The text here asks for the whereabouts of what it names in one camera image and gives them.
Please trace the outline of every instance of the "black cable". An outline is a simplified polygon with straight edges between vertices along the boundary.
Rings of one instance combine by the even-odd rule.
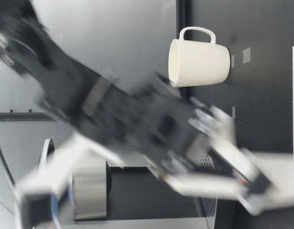
[[[9,177],[9,180],[10,180],[11,184],[14,186],[15,182],[14,182],[13,176],[12,176],[12,174],[10,172],[10,169],[8,167],[8,164],[6,162],[6,159],[4,157],[4,154],[2,152],[1,147],[0,147],[0,160],[1,160],[1,162],[2,162],[2,164],[4,166],[4,168],[5,168],[5,171],[6,171],[7,175],[8,175],[8,177]]]

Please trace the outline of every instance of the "small white label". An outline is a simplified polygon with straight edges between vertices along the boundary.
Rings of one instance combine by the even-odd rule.
[[[232,55],[232,63],[231,63],[231,67],[234,68],[234,55]]]
[[[243,50],[243,63],[251,61],[251,47]]]

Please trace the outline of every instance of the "gray wall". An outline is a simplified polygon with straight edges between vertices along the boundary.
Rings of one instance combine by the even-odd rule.
[[[131,91],[154,72],[167,75],[170,41],[176,34],[175,0],[34,0],[48,33],[66,53],[99,73],[119,76]],[[0,61],[0,112],[38,111],[37,82],[23,80]],[[0,123],[0,143],[16,180],[36,166],[46,138],[55,145],[71,130],[56,122]],[[124,155],[139,165],[137,155]],[[13,194],[0,163],[0,198],[13,207]],[[0,221],[10,215],[0,216]],[[10,220],[0,228],[12,228]]]

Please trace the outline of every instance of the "white panel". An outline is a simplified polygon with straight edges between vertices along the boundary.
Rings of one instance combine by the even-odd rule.
[[[110,220],[63,225],[63,229],[208,229],[205,218]]]
[[[0,229],[15,229],[14,216],[0,204]]]

